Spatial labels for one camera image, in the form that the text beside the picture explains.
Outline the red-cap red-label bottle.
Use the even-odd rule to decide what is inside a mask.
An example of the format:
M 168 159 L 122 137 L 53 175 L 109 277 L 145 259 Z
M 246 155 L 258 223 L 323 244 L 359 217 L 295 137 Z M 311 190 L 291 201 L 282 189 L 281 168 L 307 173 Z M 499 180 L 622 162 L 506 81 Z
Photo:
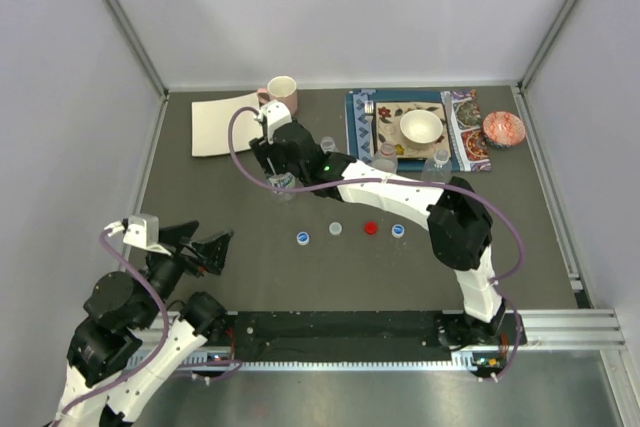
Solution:
M 387 173 L 395 174 L 398 168 L 398 158 L 395 145 L 384 142 L 374 154 L 371 167 Z

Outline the white-cap red-label bottle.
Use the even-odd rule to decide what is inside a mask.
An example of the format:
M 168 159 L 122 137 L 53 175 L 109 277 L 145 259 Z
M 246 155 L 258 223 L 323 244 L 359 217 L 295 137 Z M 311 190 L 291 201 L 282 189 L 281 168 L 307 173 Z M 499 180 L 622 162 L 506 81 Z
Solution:
M 323 137 L 321 139 L 320 147 L 321 147 L 322 151 L 325 152 L 325 153 L 330 153 L 330 152 L 336 152 L 337 151 L 336 142 L 330 136 L 326 136 L 326 137 Z

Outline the red bottle cap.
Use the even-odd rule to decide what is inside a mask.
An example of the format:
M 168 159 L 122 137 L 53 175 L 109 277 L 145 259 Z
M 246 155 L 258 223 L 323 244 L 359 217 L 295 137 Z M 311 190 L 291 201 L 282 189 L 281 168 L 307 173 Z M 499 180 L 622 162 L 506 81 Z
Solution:
M 364 225 L 364 231 L 367 235 L 375 235 L 379 230 L 378 224 L 373 221 L 366 222 Z

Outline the small blue-cap water bottle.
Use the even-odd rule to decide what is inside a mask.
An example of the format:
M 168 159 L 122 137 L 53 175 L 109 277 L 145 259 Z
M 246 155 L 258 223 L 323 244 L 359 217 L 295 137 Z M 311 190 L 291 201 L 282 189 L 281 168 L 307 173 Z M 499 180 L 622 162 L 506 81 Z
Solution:
M 287 203 L 295 198 L 296 179 L 290 172 L 272 175 L 267 182 L 273 187 L 272 194 L 278 203 Z

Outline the clear label-free plastic bottle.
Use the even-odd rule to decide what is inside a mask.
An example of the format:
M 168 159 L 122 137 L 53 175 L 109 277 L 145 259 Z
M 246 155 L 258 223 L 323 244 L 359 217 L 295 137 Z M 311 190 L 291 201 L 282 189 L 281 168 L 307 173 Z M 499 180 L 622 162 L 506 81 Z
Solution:
M 425 182 L 448 183 L 452 177 L 452 162 L 450 153 L 439 149 L 432 158 L 424 163 L 421 180 Z

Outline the blue white bottle cap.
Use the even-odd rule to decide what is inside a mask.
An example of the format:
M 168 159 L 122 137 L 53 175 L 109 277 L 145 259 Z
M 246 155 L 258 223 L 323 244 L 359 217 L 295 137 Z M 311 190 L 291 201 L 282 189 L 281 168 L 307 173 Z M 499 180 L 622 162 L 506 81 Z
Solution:
M 405 235 L 405 227 L 401 224 L 394 224 L 391 229 L 392 236 L 401 238 Z

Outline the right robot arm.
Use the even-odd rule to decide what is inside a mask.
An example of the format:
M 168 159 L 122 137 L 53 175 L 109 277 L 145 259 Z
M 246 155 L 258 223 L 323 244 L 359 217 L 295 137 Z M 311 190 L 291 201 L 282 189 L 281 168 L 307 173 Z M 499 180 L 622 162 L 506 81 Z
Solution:
M 263 135 L 250 147 L 265 173 L 291 173 L 318 197 L 374 207 L 424 228 L 435 257 L 455 273 L 469 335 L 487 343 L 502 332 L 505 301 L 491 282 L 493 219 L 468 182 L 455 177 L 422 185 L 352 156 L 323 152 L 296 121 L 259 124 Z

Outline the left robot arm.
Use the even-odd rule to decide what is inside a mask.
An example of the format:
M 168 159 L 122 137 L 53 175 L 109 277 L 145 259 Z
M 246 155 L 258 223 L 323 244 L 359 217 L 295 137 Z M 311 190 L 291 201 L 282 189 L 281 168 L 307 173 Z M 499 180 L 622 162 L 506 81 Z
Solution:
M 233 231 L 195 239 L 198 221 L 162 228 L 138 214 L 107 225 L 101 245 L 121 270 L 101 277 L 83 309 L 66 355 L 66 381 L 55 426 L 131 426 L 159 388 L 176 374 L 201 377 L 212 365 L 237 371 L 233 353 L 191 367 L 207 344 L 235 347 L 233 320 L 213 296 L 196 292 L 178 313 L 167 301 L 185 275 L 219 275 Z

